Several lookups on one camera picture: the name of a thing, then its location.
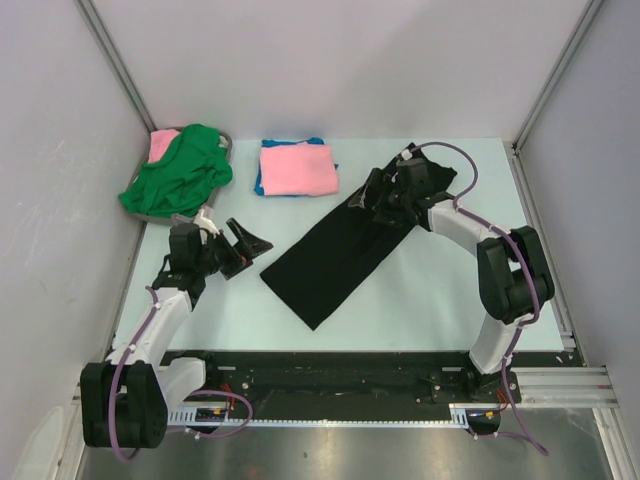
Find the black polo shirt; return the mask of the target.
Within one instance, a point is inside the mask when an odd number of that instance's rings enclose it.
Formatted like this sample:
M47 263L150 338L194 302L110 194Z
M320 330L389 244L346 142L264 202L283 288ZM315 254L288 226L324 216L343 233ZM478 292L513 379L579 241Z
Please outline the black polo shirt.
M260 273L310 329L324 322L406 238L413 227L388 226L344 200Z

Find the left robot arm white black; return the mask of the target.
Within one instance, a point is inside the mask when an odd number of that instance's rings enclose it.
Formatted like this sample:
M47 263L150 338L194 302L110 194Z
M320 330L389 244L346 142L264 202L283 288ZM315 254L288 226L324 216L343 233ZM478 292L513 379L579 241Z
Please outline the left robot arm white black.
M80 375L84 442L89 447L153 449L163 441L169 413L191 395L207 400L221 387L221 376L193 357L160 367L179 327L190 317L214 274L229 280L252 266L272 243L250 233L235 219L225 233L207 219L194 219L169 230L169 251L148 287L148 312L132 336L103 361L85 365Z

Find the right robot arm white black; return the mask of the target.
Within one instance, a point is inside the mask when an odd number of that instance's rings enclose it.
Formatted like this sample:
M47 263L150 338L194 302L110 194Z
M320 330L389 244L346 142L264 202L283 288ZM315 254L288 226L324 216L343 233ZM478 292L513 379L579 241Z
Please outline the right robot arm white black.
M401 160L393 174L372 169L348 205L372 212L374 221L384 225L419 226L474 256L486 315L452 386L467 399L484 401L509 384L508 369L522 332L538 320L555 286L534 228L507 231L434 187L424 161Z

